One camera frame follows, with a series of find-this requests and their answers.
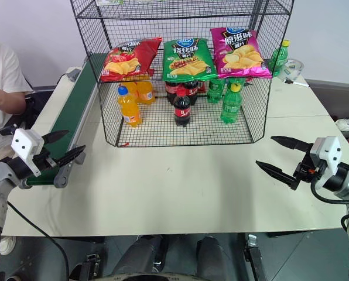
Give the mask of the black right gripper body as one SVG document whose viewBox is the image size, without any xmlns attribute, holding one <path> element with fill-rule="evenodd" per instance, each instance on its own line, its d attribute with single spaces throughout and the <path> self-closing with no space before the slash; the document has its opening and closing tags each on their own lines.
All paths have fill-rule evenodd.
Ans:
<svg viewBox="0 0 349 281">
<path fill-rule="evenodd" d="M 316 153 L 308 151 L 293 173 L 294 183 L 318 181 L 323 174 L 324 160 L 321 160 Z"/>
</svg>

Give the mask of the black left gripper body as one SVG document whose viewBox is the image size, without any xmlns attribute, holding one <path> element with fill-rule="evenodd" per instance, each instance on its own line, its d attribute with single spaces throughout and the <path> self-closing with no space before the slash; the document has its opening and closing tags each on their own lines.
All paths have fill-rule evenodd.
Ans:
<svg viewBox="0 0 349 281">
<path fill-rule="evenodd" d="M 39 170 L 39 175 L 44 171 L 50 170 L 58 166 L 58 163 L 51 157 L 50 151 L 43 148 L 39 154 L 33 156 L 33 163 Z"/>
</svg>

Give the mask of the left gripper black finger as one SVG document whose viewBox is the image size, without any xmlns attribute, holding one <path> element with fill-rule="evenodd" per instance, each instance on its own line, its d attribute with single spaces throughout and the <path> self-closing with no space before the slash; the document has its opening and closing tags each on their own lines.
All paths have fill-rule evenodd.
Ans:
<svg viewBox="0 0 349 281">
<path fill-rule="evenodd" d="M 85 145 L 76 147 L 66 152 L 63 157 L 56 159 L 57 166 L 63 167 L 69 164 L 70 162 L 76 160 L 78 156 L 80 156 L 83 153 L 84 149 L 85 149 Z"/>
<path fill-rule="evenodd" d="M 69 133 L 68 130 L 59 130 L 43 135 L 44 144 L 55 143 Z"/>
</svg>

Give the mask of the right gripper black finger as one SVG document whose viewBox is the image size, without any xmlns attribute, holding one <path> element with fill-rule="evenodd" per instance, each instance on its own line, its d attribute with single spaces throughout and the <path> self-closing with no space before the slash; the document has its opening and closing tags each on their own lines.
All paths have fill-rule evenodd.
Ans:
<svg viewBox="0 0 349 281">
<path fill-rule="evenodd" d="M 287 136 L 271 136 L 271 139 L 277 142 L 278 144 L 292 149 L 292 150 L 300 150 L 302 152 L 307 153 L 311 150 L 313 144 L 307 143 L 295 138 L 287 137 Z"/>
<path fill-rule="evenodd" d="M 272 178 L 281 181 L 282 183 L 285 183 L 287 186 L 289 186 L 292 190 L 296 190 L 299 181 L 293 176 L 290 176 L 282 171 L 282 169 L 271 165 L 269 163 L 256 161 L 255 162 L 265 173 L 267 173 Z"/>
</svg>

